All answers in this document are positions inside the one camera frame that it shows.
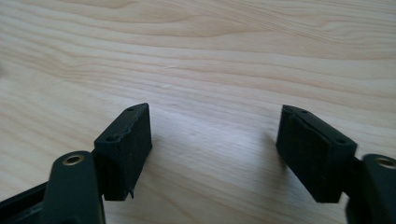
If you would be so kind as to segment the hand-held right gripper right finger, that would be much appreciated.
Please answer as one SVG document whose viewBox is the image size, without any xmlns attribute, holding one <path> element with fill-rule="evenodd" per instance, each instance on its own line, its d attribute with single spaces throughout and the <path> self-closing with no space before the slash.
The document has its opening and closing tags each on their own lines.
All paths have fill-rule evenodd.
<svg viewBox="0 0 396 224">
<path fill-rule="evenodd" d="M 318 203 L 339 201 L 357 144 L 311 112 L 283 105 L 276 150 Z"/>
</svg>

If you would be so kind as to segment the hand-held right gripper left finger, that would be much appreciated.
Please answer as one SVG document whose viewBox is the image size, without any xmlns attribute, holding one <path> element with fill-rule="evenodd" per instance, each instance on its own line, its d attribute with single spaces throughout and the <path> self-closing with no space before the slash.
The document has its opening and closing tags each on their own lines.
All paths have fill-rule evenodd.
<svg viewBox="0 0 396 224">
<path fill-rule="evenodd" d="M 100 190 L 107 201 L 125 201 L 134 188 L 152 149 L 149 105 L 134 105 L 95 139 L 93 156 Z"/>
</svg>

